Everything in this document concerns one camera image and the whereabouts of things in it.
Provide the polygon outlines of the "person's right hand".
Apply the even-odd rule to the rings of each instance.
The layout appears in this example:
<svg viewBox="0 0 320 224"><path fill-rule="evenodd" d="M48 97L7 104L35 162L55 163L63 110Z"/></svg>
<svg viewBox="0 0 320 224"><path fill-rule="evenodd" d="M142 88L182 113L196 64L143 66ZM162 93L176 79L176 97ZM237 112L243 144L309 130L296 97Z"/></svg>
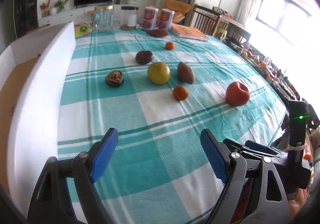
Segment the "person's right hand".
<svg viewBox="0 0 320 224"><path fill-rule="evenodd" d="M293 200L289 200L289 211L292 223L314 223L317 218L317 199L311 195L305 197L304 190L298 189Z"/></svg>

